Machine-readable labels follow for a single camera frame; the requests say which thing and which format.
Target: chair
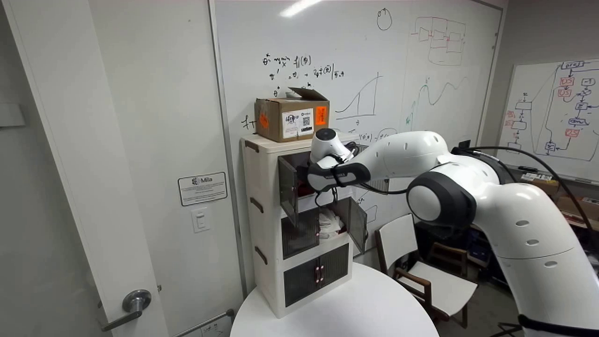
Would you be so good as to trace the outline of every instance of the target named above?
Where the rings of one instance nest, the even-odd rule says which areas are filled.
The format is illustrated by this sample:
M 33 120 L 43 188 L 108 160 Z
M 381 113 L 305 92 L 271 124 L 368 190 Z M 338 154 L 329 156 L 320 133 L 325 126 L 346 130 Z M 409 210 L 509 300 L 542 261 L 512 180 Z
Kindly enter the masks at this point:
M 467 326 L 467 302 L 475 293 L 475 283 L 441 272 L 421 261 L 411 268 L 398 268 L 417 251 L 411 216 L 398 218 L 376 231 L 376 250 L 381 272 L 409 291 L 428 311 L 432 319 L 451 319 L 462 311 L 460 326 Z

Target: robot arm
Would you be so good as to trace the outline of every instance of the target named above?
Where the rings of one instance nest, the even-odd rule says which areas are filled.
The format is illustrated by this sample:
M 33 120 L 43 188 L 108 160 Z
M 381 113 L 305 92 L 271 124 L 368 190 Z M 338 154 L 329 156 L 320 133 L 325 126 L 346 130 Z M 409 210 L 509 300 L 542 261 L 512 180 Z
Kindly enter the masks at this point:
M 501 186 L 475 158 L 452 156 L 428 132 L 381 139 L 359 156 L 338 156 L 333 132 L 316 133 L 308 184 L 316 191 L 413 178 L 411 214 L 441 236 L 477 225 L 512 291 L 525 336 L 599 336 L 599 281 L 574 233 L 537 188 Z

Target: door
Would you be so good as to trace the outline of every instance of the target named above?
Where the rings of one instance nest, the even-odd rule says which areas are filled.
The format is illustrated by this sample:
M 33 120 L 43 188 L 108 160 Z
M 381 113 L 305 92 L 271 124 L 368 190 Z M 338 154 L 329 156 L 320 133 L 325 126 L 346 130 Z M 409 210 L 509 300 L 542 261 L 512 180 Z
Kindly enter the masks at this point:
M 166 323 L 131 186 L 93 19 L 80 0 L 1 0 L 108 321 L 132 291 L 151 306 L 121 337 L 164 337 Z

